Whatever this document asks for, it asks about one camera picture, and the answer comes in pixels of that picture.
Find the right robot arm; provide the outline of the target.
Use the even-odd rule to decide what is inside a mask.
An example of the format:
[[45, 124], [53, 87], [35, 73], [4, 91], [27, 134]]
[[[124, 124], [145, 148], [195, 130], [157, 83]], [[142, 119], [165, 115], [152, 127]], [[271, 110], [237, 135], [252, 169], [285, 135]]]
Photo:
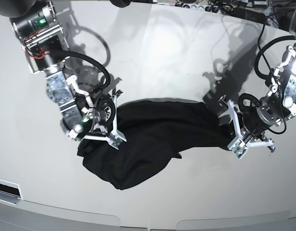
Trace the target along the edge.
[[[9, 18], [33, 74], [46, 75], [48, 98], [59, 107], [61, 128], [75, 141], [105, 141], [118, 148], [126, 141], [117, 128], [118, 93], [104, 96], [111, 77], [93, 58], [69, 49], [63, 27], [50, 0], [0, 0], [0, 15]], [[80, 88], [75, 72], [65, 65], [68, 58], [78, 58], [96, 67], [104, 83], [91, 91]]]

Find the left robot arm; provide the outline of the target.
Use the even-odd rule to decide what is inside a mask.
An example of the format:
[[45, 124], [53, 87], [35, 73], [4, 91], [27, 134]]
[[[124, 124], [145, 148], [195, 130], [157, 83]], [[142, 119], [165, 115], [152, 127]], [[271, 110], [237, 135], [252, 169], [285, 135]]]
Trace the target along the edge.
[[[255, 58], [255, 73], [265, 80], [269, 90], [261, 99], [247, 93], [240, 95], [237, 103], [220, 97], [219, 102], [227, 107], [231, 116], [231, 142], [227, 149], [241, 159], [250, 148], [268, 147], [274, 152], [272, 139], [265, 136], [272, 126], [287, 125], [287, 121], [296, 116], [296, 9], [290, 26], [289, 36], [273, 39], [259, 48]], [[259, 71], [258, 65], [265, 51], [281, 41], [295, 41], [286, 47], [282, 61], [275, 68], [270, 68], [266, 75]]]

